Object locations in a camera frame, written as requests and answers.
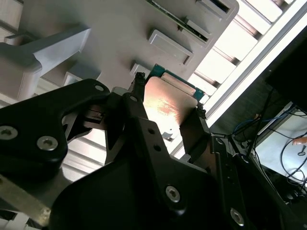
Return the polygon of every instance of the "white plastic part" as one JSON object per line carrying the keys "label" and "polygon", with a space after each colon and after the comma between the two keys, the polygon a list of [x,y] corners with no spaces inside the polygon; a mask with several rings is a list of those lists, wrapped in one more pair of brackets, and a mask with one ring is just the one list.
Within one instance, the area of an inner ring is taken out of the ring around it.
{"label": "white plastic part", "polygon": [[158,47],[163,52],[175,57],[184,65],[189,64],[193,58],[192,52],[179,45],[177,42],[170,39],[168,36],[158,30],[153,31],[148,41],[150,44]]}

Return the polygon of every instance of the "metal strip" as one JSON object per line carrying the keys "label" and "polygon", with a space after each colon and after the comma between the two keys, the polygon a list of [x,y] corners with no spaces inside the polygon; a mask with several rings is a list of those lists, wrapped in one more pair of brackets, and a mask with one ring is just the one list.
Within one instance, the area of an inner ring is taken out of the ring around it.
{"label": "metal strip", "polygon": [[0,197],[41,226],[48,225],[51,209],[1,174]]}

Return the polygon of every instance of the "screw hole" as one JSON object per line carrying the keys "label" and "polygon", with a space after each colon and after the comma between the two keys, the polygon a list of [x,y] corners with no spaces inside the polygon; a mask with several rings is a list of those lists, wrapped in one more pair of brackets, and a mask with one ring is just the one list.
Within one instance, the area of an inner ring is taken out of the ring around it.
{"label": "screw hole", "polygon": [[10,135],[12,135],[12,132],[9,129],[4,129],[4,130],[1,131],[1,134],[10,136]]}
{"label": "screw hole", "polygon": [[234,180],[231,179],[229,176],[227,177],[227,180],[228,180],[231,184],[234,184],[234,183],[235,183]]}
{"label": "screw hole", "polygon": [[161,147],[160,147],[160,146],[158,146],[158,145],[154,145],[154,146],[153,146],[153,148],[154,148],[156,151],[158,151],[158,152],[160,152],[160,151],[161,151]]}
{"label": "screw hole", "polygon": [[133,97],[133,96],[131,96],[130,99],[133,100],[133,101],[135,101],[135,102],[138,101],[138,99],[137,99],[136,97]]}
{"label": "screw hole", "polygon": [[43,141],[43,144],[51,146],[53,144],[53,142],[51,140],[47,139],[47,140]]}
{"label": "screw hole", "polygon": [[150,134],[154,134],[154,130],[153,130],[152,128],[149,128],[149,129],[148,129],[148,132],[149,132]]}
{"label": "screw hole", "polygon": [[229,164],[225,164],[226,169],[232,171],[232,168],[230,168]]}
{"label": "screw hole", "polygon": [[95,88],[96,88],[97,90],[99,90],[99,91],[103,91],[103,90],[104,90],[104,88],[101,87],[100,85],[96,85]]}

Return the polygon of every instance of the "copper metal plate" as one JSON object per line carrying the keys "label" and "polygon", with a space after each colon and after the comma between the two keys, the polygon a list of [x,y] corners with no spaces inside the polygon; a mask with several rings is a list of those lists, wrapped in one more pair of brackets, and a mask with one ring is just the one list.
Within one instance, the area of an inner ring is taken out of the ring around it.
{"label": "copper metal plate", "polygon": [[159,77],[151,77],[145,86],[144,107],[148,118],[160,132],[178,129],[196,107],[197,100]]}

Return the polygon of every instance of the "black metal bracket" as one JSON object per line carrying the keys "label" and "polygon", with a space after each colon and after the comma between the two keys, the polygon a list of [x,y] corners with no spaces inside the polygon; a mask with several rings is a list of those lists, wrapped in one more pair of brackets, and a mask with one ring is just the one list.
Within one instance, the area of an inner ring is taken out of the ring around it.
{"label": "black metal bracket", "polygon": [[102,83],[84,80],[1,109],[0,127],[11,127],[17,135],[0,139],[0,172],[27,178],[54,175],[66,156],[70,133],[75,137],[89,131],[77,122],[79,113],[109,93]]}

